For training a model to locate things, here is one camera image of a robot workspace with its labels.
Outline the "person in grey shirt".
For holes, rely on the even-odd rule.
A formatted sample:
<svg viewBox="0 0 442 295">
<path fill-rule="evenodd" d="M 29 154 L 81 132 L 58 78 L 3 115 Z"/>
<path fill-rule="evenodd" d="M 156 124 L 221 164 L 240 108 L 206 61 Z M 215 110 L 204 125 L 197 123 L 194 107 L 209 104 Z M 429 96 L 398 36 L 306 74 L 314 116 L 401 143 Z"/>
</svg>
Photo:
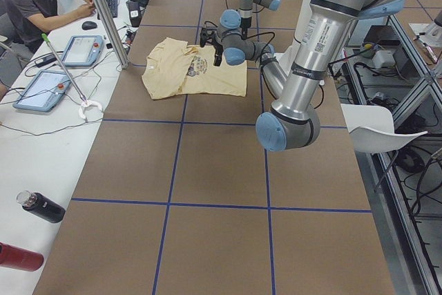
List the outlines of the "person in grey shirt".
<svg viewBox="0 0 442 295">
<path fill-rule="evenodd" d="M 42 35 L 66 26 L 95 11 L 93 0 L 83 0 L 77 9 L 60 15 L 57 0 L 5 0 L 6 12 L 19 38 L 31 51 L 43 43 Z"/>
</svg>

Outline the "red water bottle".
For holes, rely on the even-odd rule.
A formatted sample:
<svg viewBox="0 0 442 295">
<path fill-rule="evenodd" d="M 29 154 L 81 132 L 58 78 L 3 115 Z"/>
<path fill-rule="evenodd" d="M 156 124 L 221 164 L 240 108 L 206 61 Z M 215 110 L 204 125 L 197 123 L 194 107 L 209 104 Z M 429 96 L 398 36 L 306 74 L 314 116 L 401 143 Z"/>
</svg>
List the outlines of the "red water bottle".
<svg viewBox="0 0 442 295">
<path fill-rule="evenodd" d="M 1 243 L 1 266 L 27 272 L 37 271 L 44 263 L 40 253 Z"/>
</svg>

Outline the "upper blue teach pendant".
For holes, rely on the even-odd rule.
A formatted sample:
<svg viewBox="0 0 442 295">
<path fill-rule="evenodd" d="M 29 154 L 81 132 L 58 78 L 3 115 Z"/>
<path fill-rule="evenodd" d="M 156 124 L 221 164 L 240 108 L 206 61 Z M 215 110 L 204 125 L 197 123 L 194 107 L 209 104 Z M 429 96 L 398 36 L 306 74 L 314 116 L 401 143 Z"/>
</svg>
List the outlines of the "upper blue teach pendant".
<svg viewBox="0 0 442 295">
<path fill-rule="evenodd" d="M 92 66 L 99 59 L 103 47 L 101 35 L 74 35 L 67 43 L 61 60 L 66 67 Z"/>
</svg>

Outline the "black computer mouse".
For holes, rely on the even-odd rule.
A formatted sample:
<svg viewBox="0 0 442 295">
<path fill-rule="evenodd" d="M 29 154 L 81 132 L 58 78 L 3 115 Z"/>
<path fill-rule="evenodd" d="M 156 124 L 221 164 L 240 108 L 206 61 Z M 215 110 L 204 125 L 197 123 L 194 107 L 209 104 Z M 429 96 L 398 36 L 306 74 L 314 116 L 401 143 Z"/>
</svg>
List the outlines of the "black computer mouse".
<svg viewBox="0 0 442 295">
<path fill-rule="evenodd" d="M 85 21 L 81 25 L 82 30 L 92 30 L 97 28 L 97 23 L 94 21 Z"/>
</svg>

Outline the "cream long sleeve shirt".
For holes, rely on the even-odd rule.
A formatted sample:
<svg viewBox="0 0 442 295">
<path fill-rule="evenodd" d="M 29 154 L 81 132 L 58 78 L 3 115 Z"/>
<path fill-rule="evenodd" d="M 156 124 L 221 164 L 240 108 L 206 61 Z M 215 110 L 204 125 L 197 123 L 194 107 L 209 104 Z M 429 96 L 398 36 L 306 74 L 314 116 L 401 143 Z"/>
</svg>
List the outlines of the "cream long sleeve shirt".
<svg viewBox="0 0 442 295">
<path fill-rule="evenodd" d="M 146 57 L 142 82 L 151 99 L 175 95 L 218 94 L 244 97 L 247 94 L 247 65 L 214 66 L 215 48 L 190 45 L 167 37 Z"/>
</svg>

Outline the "black water bottle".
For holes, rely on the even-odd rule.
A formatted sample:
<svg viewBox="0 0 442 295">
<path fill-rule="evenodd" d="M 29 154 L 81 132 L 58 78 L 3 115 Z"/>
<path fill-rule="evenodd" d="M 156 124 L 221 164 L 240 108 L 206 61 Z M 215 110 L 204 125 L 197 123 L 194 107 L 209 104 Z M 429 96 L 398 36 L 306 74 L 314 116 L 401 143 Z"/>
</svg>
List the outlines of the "black water bottle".
<svg viewBox="0 0 442 295">
<path fill-rule="evenodd" d="M 62 206 L 38 192 L 22 191 L 17 194 L 16 201 L 23 210 L 51 223 L 61 222 L 66 212 Z"/>
</svg>

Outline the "aluminium frame post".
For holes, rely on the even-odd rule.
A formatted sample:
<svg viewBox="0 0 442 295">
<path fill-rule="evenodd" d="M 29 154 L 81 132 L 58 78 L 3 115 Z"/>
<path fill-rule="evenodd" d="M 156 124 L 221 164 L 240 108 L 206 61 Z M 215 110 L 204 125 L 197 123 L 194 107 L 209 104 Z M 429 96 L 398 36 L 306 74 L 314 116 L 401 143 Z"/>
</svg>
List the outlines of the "aluminium frame post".
<svg viewBox="0 0 442 295">
<path fill-rule="evenodd" d="M 94 2 L 98 14 L 100 15 L 100 19 L 102 21 L 106 34 L 110 40 L 110 43 L 112 44 L 113 50 L 115 51 L 119 64 L 122 69 L 125 69 L 128 67 L 129 64 L 128 56 L 123 47 L 123 43 L 119 37 L 119 33 L 114 23 L 107 1 L 94 0 Z"/>
</svg>

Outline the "lower blue teach pendant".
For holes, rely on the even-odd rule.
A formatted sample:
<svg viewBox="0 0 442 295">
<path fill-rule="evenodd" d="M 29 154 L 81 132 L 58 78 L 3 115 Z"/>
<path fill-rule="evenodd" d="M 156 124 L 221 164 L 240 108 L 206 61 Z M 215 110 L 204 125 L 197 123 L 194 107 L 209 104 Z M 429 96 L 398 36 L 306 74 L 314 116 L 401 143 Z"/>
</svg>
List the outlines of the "lower blue teach pendant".
<svg viewBox="0 0 442 295">
<path fill-rule="evenodd" d="M 25 111 L 50 112 L 70 85 L 71 80 L 64 72 L 40 70 L 14 102 L 13 107 Z"/>
</svg>

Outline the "white plastic chair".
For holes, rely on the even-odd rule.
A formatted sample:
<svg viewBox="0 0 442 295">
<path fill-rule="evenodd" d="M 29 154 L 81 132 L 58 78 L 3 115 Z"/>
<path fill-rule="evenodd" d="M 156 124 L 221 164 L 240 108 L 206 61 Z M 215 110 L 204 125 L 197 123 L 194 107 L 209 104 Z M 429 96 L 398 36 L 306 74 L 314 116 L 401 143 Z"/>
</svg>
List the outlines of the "white plastic chair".
<svg viewBox="0 0 442 295">
<path fill-rule="evenodd" d="M 354 150 L 362 153 L 397 151 L 427 131 L 400 134 L 394 131 L 391 112 L 382 106 L 341 104 Z"/>
</svg>

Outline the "blue teach pendant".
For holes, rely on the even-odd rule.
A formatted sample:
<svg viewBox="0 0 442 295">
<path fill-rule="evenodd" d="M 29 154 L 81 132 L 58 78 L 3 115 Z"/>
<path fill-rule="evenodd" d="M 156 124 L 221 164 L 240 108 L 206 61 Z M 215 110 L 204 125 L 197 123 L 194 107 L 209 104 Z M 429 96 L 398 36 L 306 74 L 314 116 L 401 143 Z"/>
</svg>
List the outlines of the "blue teach pendant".
<svg viewBox="0 0 442 295">
<path fill-rule="evenodd" d="M 50 112 L 70 85 L 71 80 L 64 72 L 40 70 L 14 102 L 13 107 L 25 111 Z"/>
<path fill-rule="evenodd" d="M 92 66 L 99 59 L 103 47 L 101 35 L 74 35 L 67 43 L 61 60 L 66 67 Z"/>
</svg>

